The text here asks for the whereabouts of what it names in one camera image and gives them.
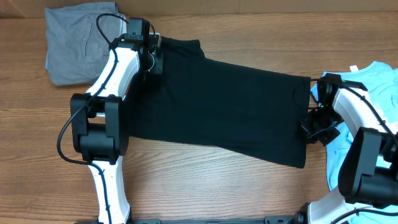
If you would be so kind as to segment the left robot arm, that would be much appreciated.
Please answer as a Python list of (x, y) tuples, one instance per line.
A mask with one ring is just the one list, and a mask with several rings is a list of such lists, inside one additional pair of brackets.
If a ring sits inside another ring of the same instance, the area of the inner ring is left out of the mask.
[(127, 31), (107, 41), (109, 59), (97, 81), (70, 100), (71, 116), (62, 131), (72, 129), (73, 147), (93, 176), (99, 215), (97, 223), (132, 223), (127, 201), (123, 157), (129, 144), (126, 97), (146, 76), (162, 73), (161, 37), (143, 18), (126, 20)]

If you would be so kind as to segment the black t-shirt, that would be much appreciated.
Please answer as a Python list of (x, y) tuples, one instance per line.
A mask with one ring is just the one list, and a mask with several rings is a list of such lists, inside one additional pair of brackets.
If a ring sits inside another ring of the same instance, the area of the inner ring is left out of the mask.
[(134, 137), (222, 147), (302, 168), (310, 79), (218, 62), (198, 40), (163, 37), (164, 71), (127, 97)]

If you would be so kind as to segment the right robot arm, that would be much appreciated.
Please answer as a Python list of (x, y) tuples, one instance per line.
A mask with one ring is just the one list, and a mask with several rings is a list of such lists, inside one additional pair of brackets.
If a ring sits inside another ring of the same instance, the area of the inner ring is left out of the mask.
[(300, 124), (309, 144), (332, 142), (345, 123), (353, 143), (338, 174), (338, 185), (322, 199), (304, 204), (289, 223), (347, 223), (360, 213), (395, 217), (397, 205), (397, 131), (374, 108), (360, 82), (327, 73), (316, 79), (318, 108)]

